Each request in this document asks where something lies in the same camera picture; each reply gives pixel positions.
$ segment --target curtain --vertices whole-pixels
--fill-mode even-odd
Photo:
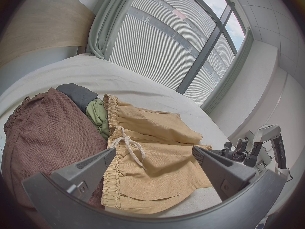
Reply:
[[[108,60],[119,29],[133,0],[99,0],[93,12],[96,17],[90,29],[89,51]]]
[[[243,65],[249,55],[252,43],[254,41],[252,32],[250,28],[246,32],[244,41],[236,54],[235,58],[233,59],[231,66],[223,75],[222,79],[215,87],[215,89],[211,92],[208,98],[204,101],[204,103],[200,106],[203,111],[209,115],[216,105],[222,100],[224,95],[228,92],[230,87],[232,86],[233,82],[236,80],[238,74],[242,70]]]

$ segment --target bed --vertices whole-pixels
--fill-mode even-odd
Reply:
[[[78,55],[27,74],[0,96],[2,142],[5,139],[4,123],[24,98],[32,98],[38,93],[46,92],[50,87],[56,88],[64,83],[75,83],[89,88],[98,93],[99,98],[103,98],[104,94],[111,94],[139,108],[179,113],[191,129],[202,134],[200,144],[210,144],[215,150],[222,149],[228,141],[216,124],[189,98],[115,63],[91,55]],[[214,188],[200,188],[174,207],[143,217],[180,216],[220,202]],[[127,214],[107,207],[106,210]]]

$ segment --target wood panel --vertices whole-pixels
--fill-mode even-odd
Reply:
[[[0,67],[41,49],[87,46],[94,17],[78,0],[25,0],[0,41]]]

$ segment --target building window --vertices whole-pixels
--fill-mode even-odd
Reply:
[[[215,47],[210,49],[206,61],[200,63],[199,73],[180,91],[189,69],[198,64],[196,58],[204,53],[202,49],[227,8],[225,0],[203,1],[134,0],[109,60],[201,105],[230,67],[244,38],[235,14],[231,13]],[[207,12],[207,5],[214,14]]]

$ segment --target drawstring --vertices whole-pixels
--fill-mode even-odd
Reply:
[[[131,140],[130,137],[125,134],[125,129],[123,127],[121,127],[121,128],[122,128],[123,136],[113,140],[113,142],[112,142],[112,144],[110,145],[109,148],[116,147],[118,145],[118,143],[120,142],[120,140],[124,140],[132,158],[135,160],[135,162],[137,162],[140,166],[142,166],[144,168],[144,170],[146,170],[145,167],[142,164],[143,160],[145,159],[145,152],[144,152],[142,146],[139,143]],[[137,158],[137,156],[135,156],[132,149],[130,148],[130,145],[132,145],[133,147],[138,148],[140,150],[141,155],[142,155],[142,162],[140,162],[139,159]]]

